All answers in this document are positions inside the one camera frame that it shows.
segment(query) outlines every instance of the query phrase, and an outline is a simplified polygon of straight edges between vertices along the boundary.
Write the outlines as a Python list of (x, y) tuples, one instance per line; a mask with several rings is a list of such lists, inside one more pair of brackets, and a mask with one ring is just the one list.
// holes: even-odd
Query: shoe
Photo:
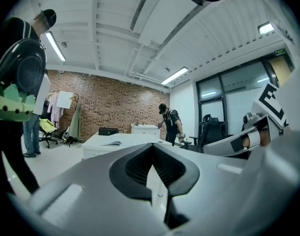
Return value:
[(32, 153), (32, 154), (24, 153), (23, 156), (26, 158), (36, 157), (36, 153)]

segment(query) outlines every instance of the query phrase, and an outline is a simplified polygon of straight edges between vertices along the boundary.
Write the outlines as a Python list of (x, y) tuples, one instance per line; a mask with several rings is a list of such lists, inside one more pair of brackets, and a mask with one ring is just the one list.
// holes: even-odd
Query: ceiling light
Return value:
[(257, 81), (257, 83), (260, 83), (260, 82), (262, 82), (262, 81), (267, 81), (267, 80), (269, 80), (269, 78), (264, 78), (264, 79), (262, 79), (262, 80), (259, 80), (259, 81)]
[(212, 95), (212, 94), (216, 94), (216, 92), (206, 93), (206, 94), (203, 94), (201, 97), (205, 97), (205, 96)]
[(182, 75), (183, 73), (187, 72), (188, 68), (183, 67), (180, 71), (176, 72), (175, 74), (171, 75), (169, 78), (167, 78), (165, 81), (163, 81), (161, 84), (166, 85), (168, 84), (170, 81), (176, 79), (177, 77), (179, 77), (180, 75)]
[(61, 59), (61, 61), (66, 61), (64, 55), (62, 54), (62, 52), (60, 51), (54, 37), (51, 31), (46, 33), (46, 36), (48, 38), (48, 41), (51, 43), (52, 47), (54, 48), (55, 52), (57, 53), (58, 57)]
[(260, 35), (264, 35), (264, 34), (270, 32), (272, 30), (274, 30), (274, 27), (269, 22), (258, 26), (258, 32), (259, 32)]

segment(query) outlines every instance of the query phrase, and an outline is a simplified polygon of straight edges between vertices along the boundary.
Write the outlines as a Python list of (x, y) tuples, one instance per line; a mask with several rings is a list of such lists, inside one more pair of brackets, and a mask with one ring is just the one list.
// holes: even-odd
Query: ceiling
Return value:
[[(203, 7), (190, 0), (20, 0), (9, 16), (29, 22), (48, 8), (57, 13), (51, 31), (66, 61), (43, 36), (47, 69), (164, 92), (284, 46), (274, 32), (258, 34), (257, 26), (268, 21), (262, 0), (222, 0)], [(160, 84), (183, 66), (189, 71), (181, 78)]]

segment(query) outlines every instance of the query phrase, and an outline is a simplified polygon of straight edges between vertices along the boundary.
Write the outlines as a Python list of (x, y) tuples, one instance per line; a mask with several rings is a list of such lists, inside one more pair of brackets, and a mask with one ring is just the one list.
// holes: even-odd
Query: floor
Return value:
[[(26, 152), (23, 138), (22, 151), (23, 153)], [(37, 157), (26, 158), (26, 162), (34, 173), (40, 186), (68, 170), (73, 165), (79, 163), (83, 158), (81, 144), (72, 144), (68, 147), (67, 145), (64, 145), (62, 141), (57, 145), (55, 145), (55, 142), (50, 142), (50, 148), (47, 148), (46, 142), (40, 142), (40, 151), (41, 154)], [(3, 161), (8, 180), (15, 193), (23, 200), (27, 200), (30, 197), (29, 192), (17, 178), (4, 155)]]

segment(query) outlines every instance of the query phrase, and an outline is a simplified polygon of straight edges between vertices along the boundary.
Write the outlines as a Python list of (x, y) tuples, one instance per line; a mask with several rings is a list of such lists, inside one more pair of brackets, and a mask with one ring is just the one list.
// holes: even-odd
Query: red brick wall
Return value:
[[(62, 90), (79, 94), (81, 104), (81, 139), (87, 140), (99, 127), (118, 128), (120, 133), (130, 133), (130, 124), (139, 122), (157, 124), (160, 103), (170, 104), (170, 95), (154, 89), (120, 82), (118, 80), (88, 76), (80, 73), (49, 70), (51, 92)], [(64, 109), (60, 128), (70, 126), (75, 104)]]

